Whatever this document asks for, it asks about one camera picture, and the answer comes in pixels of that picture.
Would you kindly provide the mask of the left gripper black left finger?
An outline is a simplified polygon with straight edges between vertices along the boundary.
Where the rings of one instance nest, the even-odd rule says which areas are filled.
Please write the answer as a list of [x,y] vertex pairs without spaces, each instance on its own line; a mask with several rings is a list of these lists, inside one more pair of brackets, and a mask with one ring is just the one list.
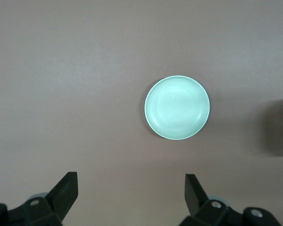
[[8,210],[0,203],[0,226],[61,226],[78,197],[77,172],[68,172],[48,193]]

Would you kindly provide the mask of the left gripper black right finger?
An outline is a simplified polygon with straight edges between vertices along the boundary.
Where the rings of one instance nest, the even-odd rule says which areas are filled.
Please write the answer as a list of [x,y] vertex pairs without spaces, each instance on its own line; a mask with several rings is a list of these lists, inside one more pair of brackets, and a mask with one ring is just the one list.
[[218,199],[210,199],[194,174],[185,175],[184,197],[190,215],[181,226],[278,226],[269,211],[247,207],[238,213]]

